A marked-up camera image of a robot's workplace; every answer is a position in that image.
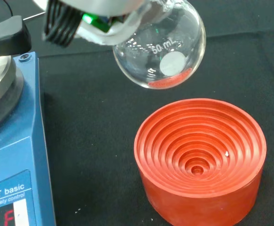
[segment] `red digital display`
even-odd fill
[[[13,204],[0,207],[0,226],[16,226]]]

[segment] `black plug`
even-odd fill
[[[0,23],[0,56],[23,54],[31,50],[31,36],[21,16]]]

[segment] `concentric grooves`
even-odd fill
[[[249,184],[263,167],[266,141],[245,111],[226,102],[169,104],[141,125],[134,144],[141,173],[166,192],[217,197]]]

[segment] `orange flask stand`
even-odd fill
[[[187,99],[144,121],[134,155],[149,202],[170,224],[232,226],[255,203],[266,141],[240,108]]]

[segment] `black cable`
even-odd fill
[[[84,13],[59,0],[49,0],[46,11],[44,39],[62,47],[68,46]]]
[[[7,5],[8,9],[9,9],[10,15],[13,16],[14,14],[13,14],[13,11],[11,10],[10,5],[8,4],[8,2],[6,0],[3,0],[3,1],[5,2],[5,4]]]
[[[5,2],[5,4],[7,5],[7,7],[9,8],[9,11],[10,11],[10,16],[13,16],[13,11],[11,10],[11,7],[10,5],[8,4],[8,2],[6,0],[3,0]]]

